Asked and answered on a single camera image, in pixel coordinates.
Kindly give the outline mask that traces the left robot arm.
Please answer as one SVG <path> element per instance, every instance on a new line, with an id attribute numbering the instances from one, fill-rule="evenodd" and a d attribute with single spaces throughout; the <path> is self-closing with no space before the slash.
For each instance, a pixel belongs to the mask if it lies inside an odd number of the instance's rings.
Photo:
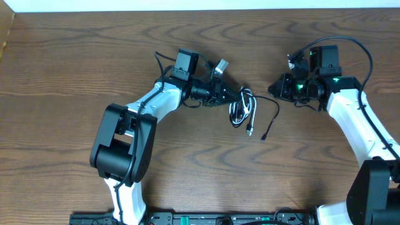
<path id="1" fill-rule="evenodd" d="M 188 98 L 206 107 L 240 101 L 240 94 L 222 78 L 229 63 L 206 61 L 203 81 L 194 77 L 199 58 L 196 51 L 180 49 L 173 65 L 159 67 L 161 75 L 147 94 L 105 109 L 89 163 L 111 191 L 112 224 L 139 224 L 144 217 L 141 180 L 150 164 L 158 122 Z"/>

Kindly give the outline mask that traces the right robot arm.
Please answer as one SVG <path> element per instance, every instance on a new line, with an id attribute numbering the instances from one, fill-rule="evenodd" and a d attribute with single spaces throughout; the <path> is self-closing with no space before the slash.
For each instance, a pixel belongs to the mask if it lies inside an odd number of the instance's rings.
<path id="1" fill-rule="evenodd" d="M 399 224 L 399 144 L 368 103 L 360 82 L 343 76 L 337 46 L 316 46 L 287 57 L 290 73 L 269 86 L 275 98 L 326 111 L 342 129 L 359 172 L 342 202 L 316 207 L 305 224 Z"/>

